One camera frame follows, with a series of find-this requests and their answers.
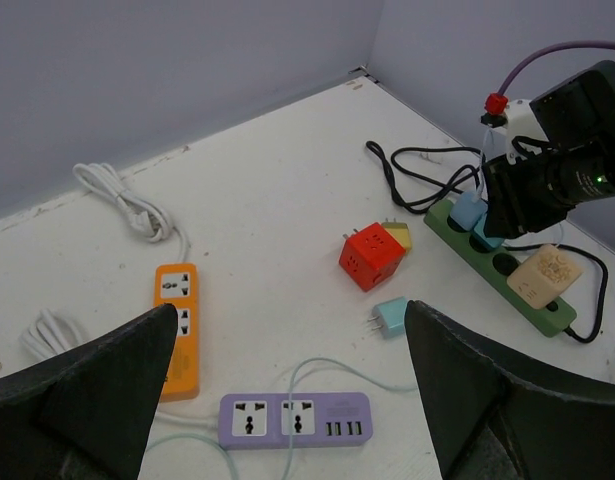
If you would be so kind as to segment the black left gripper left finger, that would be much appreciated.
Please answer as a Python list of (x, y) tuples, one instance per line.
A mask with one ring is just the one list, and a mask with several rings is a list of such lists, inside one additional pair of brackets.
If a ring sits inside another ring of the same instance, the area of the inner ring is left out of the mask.
[(178, 329), (158, 306), (0, 378), (0, 479), (135, 479)]

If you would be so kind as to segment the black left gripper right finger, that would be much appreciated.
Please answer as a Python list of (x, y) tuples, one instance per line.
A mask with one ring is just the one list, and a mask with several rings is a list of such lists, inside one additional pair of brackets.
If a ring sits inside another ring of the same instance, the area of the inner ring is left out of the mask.
[(615, 479), (615, 385), (541, 362), (422, 301), (404, 318), (445, 479)]

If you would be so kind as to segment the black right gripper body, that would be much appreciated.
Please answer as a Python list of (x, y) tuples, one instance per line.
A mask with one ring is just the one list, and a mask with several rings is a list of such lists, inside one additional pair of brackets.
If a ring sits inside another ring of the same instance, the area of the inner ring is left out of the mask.
[(484, 177), (489, 237), (538, 233), (578, 205), (612, 196), (612, 158), (585, 149), (542, 153), (514, 164), (501, 155), (485, 164)]

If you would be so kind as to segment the light blue charger plug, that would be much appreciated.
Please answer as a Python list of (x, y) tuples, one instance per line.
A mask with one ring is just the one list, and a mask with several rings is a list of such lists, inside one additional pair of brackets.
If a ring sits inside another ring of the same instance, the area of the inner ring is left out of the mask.
[(485, 215), (487, 209), (487, 203), (476, 191), (466, 191), (451, 208), (449, 217), (463, 230), (470, 231)]

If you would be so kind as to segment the beige cube adapter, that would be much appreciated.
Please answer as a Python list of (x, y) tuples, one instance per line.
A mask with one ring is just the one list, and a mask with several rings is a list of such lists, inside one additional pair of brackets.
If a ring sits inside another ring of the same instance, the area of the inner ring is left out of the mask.
[(523, 261), (506, 283), (527, 305), (539, 310), (571, 287), (582, 273), (566, 252), (547, 244)]

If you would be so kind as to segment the green power strip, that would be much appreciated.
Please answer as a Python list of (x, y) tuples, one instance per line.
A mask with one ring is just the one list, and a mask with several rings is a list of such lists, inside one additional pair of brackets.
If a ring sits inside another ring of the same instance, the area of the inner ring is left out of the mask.
[(561, 297), (545, 308), (532, 308), (507, 284), (508, 276), (520, 265), (517, 258), (505, 247), (486, 251), (472, 233), (458, 231), (449, 216), (452, 207), (451, 200), (441, 200), (427, 212), (424, 223), (544, 336), (552, 338), (570, 327), (577, 318), (576, 310)]

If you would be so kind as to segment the yellow plug adapter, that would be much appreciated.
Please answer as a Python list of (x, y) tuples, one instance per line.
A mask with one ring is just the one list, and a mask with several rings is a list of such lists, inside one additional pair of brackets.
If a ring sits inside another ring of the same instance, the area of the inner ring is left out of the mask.
[(411, 251), (413, 242), (406, 222), (386, 219), (381, 226), (402, 246), (406, 253)]

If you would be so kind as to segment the teal charger plug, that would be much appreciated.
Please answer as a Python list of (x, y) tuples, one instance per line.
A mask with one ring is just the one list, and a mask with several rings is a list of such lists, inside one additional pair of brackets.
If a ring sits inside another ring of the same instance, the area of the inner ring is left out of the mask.
[(384, 340), (391, 340), (405, 334), (404, 319), (409, 300), (397, 297), (376, 304), (371, 310), (369, 321)]

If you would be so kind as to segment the purple power strip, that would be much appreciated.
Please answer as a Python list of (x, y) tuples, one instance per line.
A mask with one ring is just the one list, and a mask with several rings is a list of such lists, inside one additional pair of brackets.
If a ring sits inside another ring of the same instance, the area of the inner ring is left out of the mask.
[(361, 392), (236, 393), (220, 401), (225, 450), (358, 447), (372, 436), (370, 401)]

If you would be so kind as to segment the orange power strip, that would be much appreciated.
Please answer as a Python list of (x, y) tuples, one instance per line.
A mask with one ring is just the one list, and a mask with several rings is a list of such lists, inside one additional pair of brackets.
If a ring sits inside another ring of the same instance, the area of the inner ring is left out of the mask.
[(193, 263), (161, 265), (156, 269), (154, 305), (176, 309), (177, 333), (161, 402), (194, 399), (200, 390), (199, 278)]

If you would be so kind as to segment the red cube socket adapter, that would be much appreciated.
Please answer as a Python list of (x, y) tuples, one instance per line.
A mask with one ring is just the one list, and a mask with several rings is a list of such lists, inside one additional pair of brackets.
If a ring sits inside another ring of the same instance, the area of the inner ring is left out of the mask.
[(345, 237), (338, 263), (362, 291), (368, 292), (396, 272), (405, 254), (403, 246), (374, 222)]

